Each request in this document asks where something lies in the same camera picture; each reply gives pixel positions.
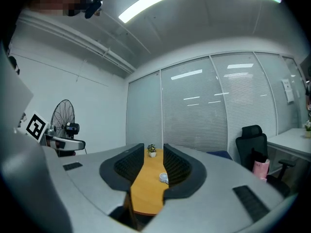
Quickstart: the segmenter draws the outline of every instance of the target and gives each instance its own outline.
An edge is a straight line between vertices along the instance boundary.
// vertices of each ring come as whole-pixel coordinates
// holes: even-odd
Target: potted plant
[[[149,153],[149,156],[150,157],[155,157],[156,156],[156,148],[155,148],[155,145],[154,144],[150,144],[147,148],[148,150],[148,153]]]
[[[311,138],[311,122],[307,121],[305,124],[306,128],[306,138]]]

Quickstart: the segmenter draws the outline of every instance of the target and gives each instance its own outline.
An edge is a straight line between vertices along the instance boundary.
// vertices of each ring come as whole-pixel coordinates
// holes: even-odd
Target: ceiling
[[[111,48],[134,67],[184,45],[233,36],[296,42],[303,37],[284,3],[272,0],[164,0],[124,24],[118,16],[138,0],[104,0],[100,17],[53,16]]]

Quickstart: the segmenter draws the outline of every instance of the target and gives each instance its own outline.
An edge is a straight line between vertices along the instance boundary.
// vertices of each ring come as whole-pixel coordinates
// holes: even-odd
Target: office chair
[[[258,125],[252,125],[242,128],[242,136],[236,139],[237,148],[240,154],[241,165],[248,170],[252,171],[254,166],[254,150],[261,153],[264,156],[268,156],[267,136],[262,133],[262,129]],[[279,191],[284,197],[290,193],[290,188],[282,182],[282,177],[286,168],[294,167],[295,163],[289,160],[280,160],[282,164],[282,170],[279,176],[276,178],[272,175],[267,175],[267,183],[272,185],[277,191]]]

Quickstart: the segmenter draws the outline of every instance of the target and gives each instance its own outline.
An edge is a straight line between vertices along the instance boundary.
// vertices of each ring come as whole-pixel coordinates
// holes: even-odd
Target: white wall
[[[125,145],[125,81],[106,71],[111,67],[104,60],[67,40],[23,25],[13,37],[12,55],[20,78],[34,94],[26,115],[36,110],[50,122],[57,104],[68,99],[80,124],[75,139],[86,142],[88,153]]]
[[[220,38],[217,40],[200,42],[188,45],[183,48],[170,51],[164,55],[153,58],[151,61],[138,67],[137,71],[132,73],[125,80],[132,82],[138,78],[148,75],[154,71],[174,63],[198,57],[201,55],[220,53],[226,51],[250,50],[284,53],[291,55],[290,49],[278,42],[257,37],[231,37]]]

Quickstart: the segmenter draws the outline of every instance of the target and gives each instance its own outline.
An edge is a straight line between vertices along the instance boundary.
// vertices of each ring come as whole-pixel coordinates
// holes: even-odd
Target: window blinds
[[[302,76],[300,74],[300,71],[298,70],[298,67],[293,59],[290,58],[284,58],[285,63],[288,67],[288,69],[291,72],[291,77],[293,80],[293,85],[296,89],[296,93],[294,92],[294,95],[296,96],[296,99],[299,104],[299,111],[300,111],[300,125],[299,127],[302,127],[302,124],[306,123],[308,120],[308,112],[306,109],[306,87],[304,85],[304,80],[302,79]]]
[[[283,133],[298,126],[298,113],[295,102],[287,103],[282,79],[288,79],[292,84],[291,73],[280,55],[256,53],[267,78],[276,101],[278,118],[278,133]]]
[[[126,144],[144,143],[162,149],[159,72],[129,83]]]
[[[276,135],[276,111],[267,78],[252,53],[212,56],[226,99],[229,154],[240,162],[235,140],[242,127],[259,125],[267,137]]]
[[[227,150],[224,98],[210,59],[161,72],[164,143]]]

